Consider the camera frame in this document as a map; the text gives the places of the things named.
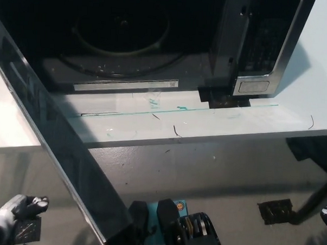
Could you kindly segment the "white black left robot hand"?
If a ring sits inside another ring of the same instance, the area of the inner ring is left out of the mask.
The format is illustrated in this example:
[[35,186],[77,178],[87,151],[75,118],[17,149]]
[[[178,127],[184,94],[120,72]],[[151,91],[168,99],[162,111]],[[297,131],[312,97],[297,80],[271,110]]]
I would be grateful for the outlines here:
[[16,221],[34,218],[46,212],[48,207],[48,197],[18,194],[0,207],[0,228],[8,233],[13,229]]

